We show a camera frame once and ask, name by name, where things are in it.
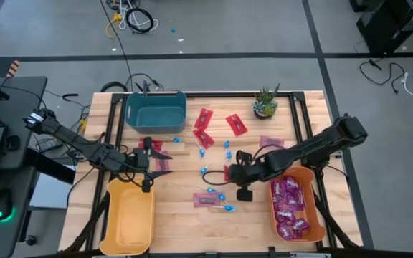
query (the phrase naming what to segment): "potted plant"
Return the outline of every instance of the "potted plant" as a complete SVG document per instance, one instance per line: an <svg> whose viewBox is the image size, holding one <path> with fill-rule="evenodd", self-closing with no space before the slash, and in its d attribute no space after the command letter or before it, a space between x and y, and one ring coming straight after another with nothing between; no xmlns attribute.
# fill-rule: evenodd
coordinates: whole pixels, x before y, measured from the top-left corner
<svg viewBox="0 0 413 258"><path fill-rule="evenodd" d="M263 87L258 94L256 94L256 101L252 105L252 109L257 119L268 119L275 114L278 103L273 100L277 95L280 84L277 85L273 92L269 91L268 87Z"/></svg>

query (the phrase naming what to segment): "gray floor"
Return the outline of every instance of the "gray floor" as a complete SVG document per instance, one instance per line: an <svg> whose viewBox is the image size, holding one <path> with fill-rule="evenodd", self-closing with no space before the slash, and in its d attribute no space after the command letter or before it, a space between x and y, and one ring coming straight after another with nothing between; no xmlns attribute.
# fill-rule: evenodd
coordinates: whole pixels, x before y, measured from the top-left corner
<svg viewBox="0 0 413 258"><path fill-rule="evenodd" d="M145 35L120 32L127 54L314 52L301 0L141 1L161 25ZM356 29L359 15L347 0L309 3L324 52L352 53L355 46L357 52L367 52ZM0 57L119 55L105 25L97 1L6 0L0 11ZM400 52L413 52L413 35L403 46L407 50ZM327 59L326 64L341 113L358 116L370 135L352 156L375 247L413 252L413 97L399 82L399 95L390 84L368 82L359 72L365 61ZM386 70L389 62L409 72L413 91L413 58L379 64ZM279 82L282 90L324 90L316 59L172 59L130 61L130 66L167 90L257 90ZM385 72L365 71L376 80L386 79ZM128 73L123 61L22 62L17 76L30 75L45 75L48 90L77 92L78 100L88 103L106 82L124 82ZM48 93L44 99L62 123L76 121L77 106ZM19 245L14 256L53 253L63 219L59 211L40 213L29 231L43 241L32 248ZM49 230L37 231L39 223Z"/></svg>

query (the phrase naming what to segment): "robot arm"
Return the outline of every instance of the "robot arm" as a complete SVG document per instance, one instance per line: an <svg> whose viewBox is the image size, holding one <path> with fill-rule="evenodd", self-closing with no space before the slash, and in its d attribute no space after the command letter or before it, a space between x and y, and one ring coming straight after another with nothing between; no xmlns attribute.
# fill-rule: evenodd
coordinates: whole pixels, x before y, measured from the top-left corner
<svg viewBox="0 0 413 258"><path fill-rule="evenodd" d="M281 175L294 161L303 159L309 166L317 167L329 161L329 155L343 148L362 144L367 132L357 118L348 114L337 118L323 132L294 145L289 149L270 151L243 165L230 166L231 182L245 187L255 181L269 181Z"/></svg>
<svg viewBox="0 0 413 258"><path fill-rule="evenodd" d="M56 120L55 113L42 108L35 110L25 119L25 126L37 134L51 135L63 143L81 152L96 168L107 171L142 173L145 179L142 183L143 192L149 192L151 181L162 173L154 175L149 173L149 157L171 159L152 149L152 139L144 138L144 147L133 149L131 156L121 153L110 144L100 143L99 140L91 141L71 131Z"/></svg>

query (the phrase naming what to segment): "teal basket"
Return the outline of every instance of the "teal basket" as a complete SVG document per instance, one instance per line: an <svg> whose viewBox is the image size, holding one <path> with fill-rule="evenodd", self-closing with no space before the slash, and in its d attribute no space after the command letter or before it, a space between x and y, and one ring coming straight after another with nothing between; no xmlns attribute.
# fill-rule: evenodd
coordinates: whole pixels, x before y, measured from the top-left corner
<svg viewBox="0 0 413 258"><path fill-rule="evenodd" d="M186 124L186 95L128 97L125 121L141 134L180 133Z"/></svg>

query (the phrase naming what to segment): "wooden tabletop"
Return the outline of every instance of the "wooden tabletop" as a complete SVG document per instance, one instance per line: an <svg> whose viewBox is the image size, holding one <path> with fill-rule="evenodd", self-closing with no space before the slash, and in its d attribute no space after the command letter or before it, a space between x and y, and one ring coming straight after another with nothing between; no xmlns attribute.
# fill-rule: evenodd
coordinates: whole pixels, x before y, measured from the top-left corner
<svg viewBox="0 0 413 258"><path fill-rule="evenodd" d="M95 93L87 121L85 137L96 139L105 131L110 109L111 93ZM306 103L310 115L313 133L331 125L328 108L322 91L305 91ZM236 207L236 211L227 213L211 208L194 208L192 195L201 192L198 186L207 187L199 175L199 170L212 161L208 169L223 169L224 142L230 141L232 156L238 150L254 153L259 148L261 135L282 138L285 147L296 144L292 115L287 97L277 97L278 109L271 120L257 120L252 113L252 97L197 97L189 98L185 129L176 136L183 143L172 143L162 135L150 135L162 140L162 150L168 151L173 160L169 165L172 174L157 178L154 184L156 192L156 215L154 238L151 253L185 253L185 252L267 252L274 246L277 252L313 251L314 243L289 243L279 240L271 228L269 205L267 200L268 183L257 182L250 186L254 191L253 202L237 201L237 186L229 184L216 187L225 192L227 200ZM305 135L300 106L298 114L301 130ZM206 132L213 137L215 145L209 148L204 159L199 159L199 149L192 133L194 123L201 108L213 110L212 119ZM116 109L111 143L115 142L119 116ZM225 118L238 114L248 128L248 132L235 137ZM130 126L125 125L123 144L130 149L138 145L140 137ZM341 160L331 159L331 165L343 170ZM81 179L90 170L90 165L81 163L77 168L75 181ZM334 219L348 236L357 244L362 244L356 215L353 210L350 192L345 176L331 168L324 170L324 184L329 208ZM65 249L81 232L90 218L92 200L98 173L93 171L79 183L70 197L65 225L59 250ZM221 181L223 175L212 175L210 179ZM105 193L108 175L105 177ZM97 223L93 248L97 249L103 218Z"/></svg>

